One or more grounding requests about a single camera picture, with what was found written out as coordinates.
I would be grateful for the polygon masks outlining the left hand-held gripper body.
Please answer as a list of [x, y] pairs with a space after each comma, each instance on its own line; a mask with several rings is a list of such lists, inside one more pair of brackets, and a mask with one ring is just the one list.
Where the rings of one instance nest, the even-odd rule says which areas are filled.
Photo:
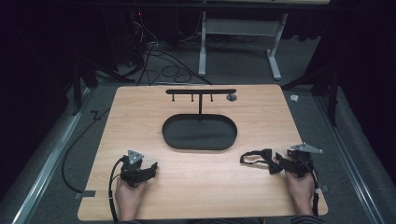
[[149, 168], [141, 168], [143, 158], [143, 154], [131, 149], [129, 149], [127, 155], [122, 158], [123, 165], [120, 169], [120, 178], [126, 181], [132, 188], [136, 188], [140, 183], [145, 182], [141, 180], [141, 172]]

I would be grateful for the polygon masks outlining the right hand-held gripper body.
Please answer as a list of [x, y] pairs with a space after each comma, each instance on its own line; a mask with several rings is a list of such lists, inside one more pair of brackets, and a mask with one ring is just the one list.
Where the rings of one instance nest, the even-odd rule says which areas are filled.
[[307, 173], [313, 172], [314, 164], [311, 157], [312, 153], [322, 154], [323, 150], [307, 143], [291, 146], [290, 149], [287, 150], [290, 163], [294, 163], [298, 167], [299, 174], [297, 174], [297, 176], [302, 177]]

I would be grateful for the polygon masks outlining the black bow tie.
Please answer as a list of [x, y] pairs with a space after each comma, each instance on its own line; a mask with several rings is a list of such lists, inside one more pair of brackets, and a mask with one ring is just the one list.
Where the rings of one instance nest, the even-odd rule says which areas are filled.
[[[261, 159], [255, 161], [247, 161], [248, 157], [253, 157], [253, 156], [260, 156]], [[246, 152], [240, 157], [239, 162], [242, 164], [256, 164], [256, 163], [267, 164], [270, 175], [278, 174], [283, 170], [283, 168], [279, 164], [273, 161], [271, 148]]]

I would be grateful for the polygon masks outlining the person's right hand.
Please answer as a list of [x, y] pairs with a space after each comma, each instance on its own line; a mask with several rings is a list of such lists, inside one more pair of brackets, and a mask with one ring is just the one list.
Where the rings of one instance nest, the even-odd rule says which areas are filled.
[[311, 174], [305, 174], [303, 177], [299, 177], [297, 174], [286, 171], [285, 175], [296, 215], [313, 216], [311, 201], [315, 187]]

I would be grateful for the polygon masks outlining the person's left hand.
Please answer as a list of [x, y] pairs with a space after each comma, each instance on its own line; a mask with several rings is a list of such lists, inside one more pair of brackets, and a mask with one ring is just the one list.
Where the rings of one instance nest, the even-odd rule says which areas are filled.
[[120, 177], [117, 180], [116, 202], [119, 208], [119, 221], [135, 220], [139, 205], [143, 199], [148, 182], [140, 183], [132, 188]]

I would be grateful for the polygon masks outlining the grey tape piece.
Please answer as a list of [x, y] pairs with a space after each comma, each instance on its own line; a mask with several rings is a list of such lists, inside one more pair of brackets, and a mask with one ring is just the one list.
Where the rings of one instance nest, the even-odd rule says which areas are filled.
[[79, 199], [82, 199], [82, 198], [86, 198], [86, 197], [88, 197], [88, 198], [93, 198], [93, 197], [95, 197], [95, 193], [96, 193], [96, 191], [95, 190], [83, 190], [82, 192], [77, 192], [76, 194], [75, 194], [75, 196], [74, 196], [74, 199], [77, 199], [77, 200], [79, 200]]

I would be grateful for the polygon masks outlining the black hook stand with tray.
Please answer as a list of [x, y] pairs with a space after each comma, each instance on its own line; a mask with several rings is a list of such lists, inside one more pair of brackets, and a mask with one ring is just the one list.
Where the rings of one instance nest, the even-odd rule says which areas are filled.
[[195, 114], [175, 114], [162, 127], [164, 142], [175, 149], [224, 150], [231, 147], [237, 136], [237, 126], [232, 119], [220, 114], [203, 112], [204, 96], [236, 93], [236, 89], [221, 90], [166, 90], [172, 96], [189, 95], [192, 100], [198, 96], [198, 112]]

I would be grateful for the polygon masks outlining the black tripod stand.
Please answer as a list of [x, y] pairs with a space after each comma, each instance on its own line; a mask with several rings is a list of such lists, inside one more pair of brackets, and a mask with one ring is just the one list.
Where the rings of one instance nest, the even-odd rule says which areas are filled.
[[315, 72], [311, 72], [296, 78], [290, 83], [281, 86], [283, 91], [291, 90], [299, 85], [311, 83], [311, 93], [313, 96], [328, 96], [327, 115], [333, 126], [336, 126], [335, 110], [337, 106], [338, 92], [338, 74], [329, 67], [319, 68]]
[[105, 75], [121, 82], [134, 83], [133, 79], [123, 77], [115, 71], [110, 71], [97, 63], [90, 60], [78, 60], [73, 67], [73, 93], [74, 93], [74, 111], [75, 116], [82, 109], [82, 88], [81, 82], [84, 82], [88, 89], [96, 89], [98, 80], [96, 79], [96, 72], [103, 72]]

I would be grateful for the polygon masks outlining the aluminium floor rail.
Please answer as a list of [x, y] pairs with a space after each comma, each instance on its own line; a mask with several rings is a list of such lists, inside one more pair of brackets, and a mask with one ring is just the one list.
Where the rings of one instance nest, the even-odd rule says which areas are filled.
[[13, 191], [9, 193], [10, 196], [18, 197], [15, 201], [21, 201], [10, 224], [27, 224], [30, 221], [65, 154], [66, 145], [78, 125], [82, 110], [91, 100], [93, 93], [94, 89], [83, 90], [81, 108], [77, 112], [74, 112], [73, 102], [67, 106], [33, 157], [26, 163], [13, 185]]
[[363, 210], [368, 217], [370, 224], [385, 224], [384, 218], [382, 217], [372, 193], [368, 189], [366, 183], [364, 182], [361, 173], [358, 170], [355, 162], [353, 161], [351, 155], [348, 152], [347, 146], [342, 139], [338, 128], [333, 124], [333, 122], [328, 118], [327, 106], [325, 101], [320, 97], [314, 98], [315, 104], [320, 111], [321, 116], [324, 118], [332, 138], [336, 144], [336, 151], [339, 154], [340, 160], [346, 170], [348, 178], [351, 182], [353, 189], [355, 190], [357, 197], [363, 207]]

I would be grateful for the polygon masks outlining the white metal desk frame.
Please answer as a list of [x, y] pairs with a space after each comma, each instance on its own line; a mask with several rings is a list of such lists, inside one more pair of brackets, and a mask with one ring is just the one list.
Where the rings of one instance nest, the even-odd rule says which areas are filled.
[[271, 36], [274, 39], [273, 46], [266, 51], [266, 57], [272, 71], [273, 79], [281, 79], [276, 62], [276, 51], [286, 25], [287, 13], [282, 14], [275, 21], [212, 19], [207, 17], [205, 11], [201, 13], [201, 16], [201, 47], [198, 68], [198, 74], [200, 76], [204, 76], [206, 73], [206, 37], [208, 35], [249, 35]]

